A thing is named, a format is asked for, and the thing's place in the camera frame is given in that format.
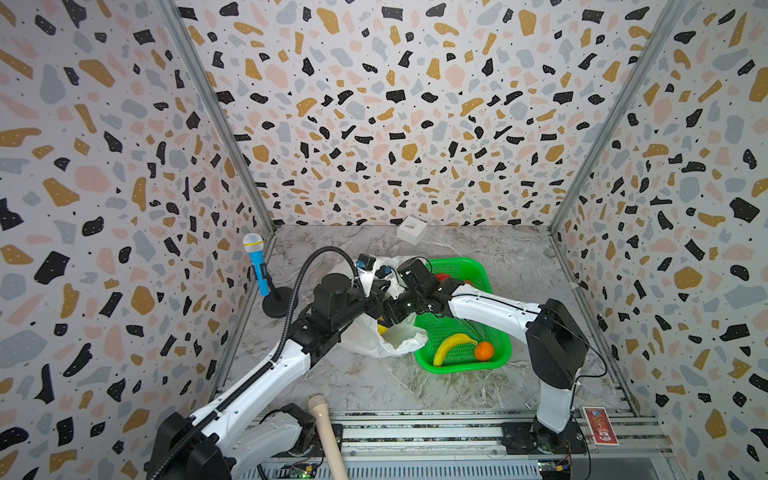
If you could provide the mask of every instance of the banana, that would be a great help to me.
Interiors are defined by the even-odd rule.
[[[445,361],[445,357],[448,355],[448,352],[450,352],[453,347],[464,345],[465,343],[471,343],[472,345],[478,344],[465,333],[456,333],[443,340],[443,342],[440,344],[440,347],[437,349],[437,353],[435,353],[435,359],[432,361],[432,364],[434,366],[441,366]]]

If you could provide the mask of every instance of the marble tabletop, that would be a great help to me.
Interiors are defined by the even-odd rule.
[[[317,248],[334,245],[353,259],[359,253],[395,257],[470,257],[482,263],[494,293],[524,302],[560,300],[590,337],[576,304],[572,285],[555,257],[544,230],[534,227],[428,227],[417,246],[399,240],[394,227],[283,226],[269,261],[277,286],[293,286],[304,260]],[[333,253],[318,257],[304,278],[300,307],[312,299],[314,286],[342,261]],[[283,319],[271,319],[257,298],[227,384],[248,373],[280,338]],[[339,410],[526,410],[538,392],[528,348],[512,339],[512,357],[501,368],[436,375],[426,372],[413,354],[373,359],[336,347],[306,375],[284,389],[270,404],[290,402],[304,406],[308,397],[322,393],[330,407]],[[594,354],[584,372],[600,373],[603,366]],[[626,409],[621,390],[612,381],[583,379],[574,404]]]

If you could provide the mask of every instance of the wire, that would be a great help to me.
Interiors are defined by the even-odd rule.
[[[499,300],[499,299],[496,299],[496,298],[493,298],[493,297],[490,297],[490,296],[475,295],[474,293],[460,293],[459,295],[454,295],[454,296],[453,296],[453,298],[457,298],[457,297],[460,297],[460,296],[473,296],[473,297],[475,297],[475,298],[482,298],[482,299],[484,299],[484,300],[493,300],[494,302],[498,302],[498,303],[501,303],[502,305],[510,306],[510,307],[512,307],[512,308],[515,308],[515,309],[517,309],[517,310],[521,310],[521,311],[523,311],[523,312],[526,312],[526,313],[534,313],[534,314],[537,314],[536,312],[532,312],[531,310],[526,310],[526,309],[524,309],[524,308],[521,308],[520,306],[517,306],[517,305],[513,305],[513,304],[511,304],[511,303],[507,303],[507,302],[505,302],[505,301],[502,301],[502,300]],[[563,327],[563,328],[564,328],[566,331],[568,331],[568,333],[570,333],[570,334],[571,334],[571,335],[572,335],[574,338],[577,338],[577,339],[579,339],[579,341],[581,341],[583,344],[585,344],[587,347],[589,347],[589,349],[590,349],[590,350],[592,350],[592,351],[595,353],[595,355],[597,355],[597,356],[598,356],[598,358],[600,358],[600,361],[602,361],[602,363],[603,363],[603,372],[602,372],[600,375],[579,375],[579,376],[577,376],[577,377],[574,379],[574,385],[576,384],[576,382],[577,382],[579,379],[586,379],[586,378],[591,378],[591,379],[599,379],[600,377],[606,376],[606,375],[607,375],[607,373],[608,373],[608,364],[605,362],[605,359],[604,359],[604,358],[603,358],[603,356],[600,354],[600,352],[598,352],[598,351],[597,351],[597,350],[596,350],[596,349],[595,349],[595,348],[594,348],[592,345],[590,345],[590,344],[589,344],[589,342],[588,342],[587,340],[584,340],[584,339],[582,339],[582,338],[581,338],[579,335],[576,335],[576,334],[573,332],[573,330],[569,329],[568,327],[566,327],[565,325],[563,325],[561,322],[558,322],[558,321],[557,321],[557,320],[555,320],[555,319],[552,319],[552,321],[553,321],[553,322],[555,322],[555,323],[557,323],[559,326]],[[573,407],[573,398],[571,398],[571,407]]]
[[[429,258],[423,257],[421,255],[417,255],[416,257],[413,257],[413,258],[423,258],[424,260],[426,260],[427,263],[429,263],[429,272],[432,273],[434,271],[434,269],[432,268],[432,262],[429,261]]]
[[[584,439],[584,444],[587,446],[587,457],[589,458],[589,469],[587,470],[587,476],[582,478],[581,480],[587,480],[589,478],[589,475],[592,475],[592,454],[589,452],[589,444],[587,443],[587,437],[584,435],[584,432],[581,430],[581,425],[576,422],[576,418],[573,415],[573,412],[571,413],[571,419],[576,423],[576,426],[578,427],[578,432],[581,434],[581,437]]]
[[[293,321],[293,311],[296,309],[296,305],[299,303],[299,288],[301,287],[301,282],[304,280],[304,276],[306,275],[306,271],[310,268],[310,265],[312,262],[319,257],[322,253],[325,252],[336,252],[339,255],[341,255],[344,260],[349,264],[349,268],[352,269],[352,274],[354,276],[355,280],[355,286],[362,290],[362,284],[360,283],[360,277],[357,272],[357,268],[355,267],[354,262],[352,261],[352,258],[349,257],[347,252],[344,250],[341,250],[338,247],[320,247],[319,249],[312,252],[312,254],[307,257],[306,260],[304,260],[304,264],[301,266],[301,269],[299,270],[299,273],[296,275],[296,283],[293,285],[293,292],[291,292],[290,301],[288,302],[288,312],[286,314],[286,321],[283,325],[283,333],[280,335],[280,341],[277,343],[277,348],[275,349],[275,354],[272,355],[272,362],[277,362],[278,359],[280,359],[280,356],[283,354],[283,348],[285,347],[286,342],[288,341],[288,332],[290,329],[290,324]]]
[[[171,447],[165,453],[165,455],[163,455],[163,458],[161,458],[161,460],[157,463],[157,467],[154,469],[154,471],[147,475],[147,480],[158,480],[160,475],[165,472],[165,469],[168,468],[170,463],[174,460],[174,458],[176,458],[176,455],[181,453],[181,451],[189,445],[193,438],[198,436],[208,424],[210,424],[221,413],[223,413],[224,410],[227,409],[227,407],[237,399],[237,397],[248,390],[251,385],[253,385],[259,378],[261,378],[262,375],[264,375],[264,373],[272,369],[273,364],[280,359],[280,356],[283,354],[283,348],[285,348],[285,344],[288,341],[288,330],[290,328],[291,320],[293,319],[293,311],[296,309],[296,305],[299,302],[299,288],[301,287],[301,281],[303,280],[304,275],[306,275],[306,271],[310,268],[310,264],[321,253],[325,252],[337,252],[339,255],[344,257],[344,260],[346,260],[346,262],[349,264],[349,268],[352,269],[355,285],[362,290],[362,284],[360,283],[360,277],[357,273],[357,269],[355,268],[355,264],[344,250],[341,250],[338,247],[320,247],[319,249],[315,250],[305,260],[304,264],[301,266],[301,270],[299,270],[299,274],[296,276],[296,283],[293,287],[293,292],[291,293],[290,302],[288,304],[288,313],[286,314],[285,326],[283,327],[283,333],[280,336],[280,341],[277,343],[277,348],[275,348],[275,354],[272,355],[272,358],[265,362],[264,365],[262,365],[262,367],[256,371],[256,373],[248,377],[248,379],[243,382],[234,392],[232,392],[228,397],[224,399],[224,401],[217,405],[215,410],[213,410],[199,423],[197,423],[197,425],[195,425],[189,432],[187,432],[187,434],[184,435],[181,440],[176,442],[174,446]]]

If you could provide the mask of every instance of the speckled wallpaper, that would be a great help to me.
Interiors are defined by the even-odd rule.
[[[664,6],[179,0],[278,224],[549,222]]]
[[[768,2],[690,2],[557,238],[688,478],[768,478]]]
[[[143,478],[211,394],[252,206],[151,2],[0,15],[0,477]]]

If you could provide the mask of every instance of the white plastic bag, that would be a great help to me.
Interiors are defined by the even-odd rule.
[[[396,268],[411,257],[377,257],[382,265]],[[349,264],[342,262],[333,267],[331,273],[350,276]],[[402,322],[392,326],[384,335],[379,335],[379,324],[369,315],[358,316],[341,335],[339,346],[350,352],[361,353],[375,359],[388,356],[403,356],[415,352],[427,343],[426,330],[414,326],[416,314],[408,315]]]

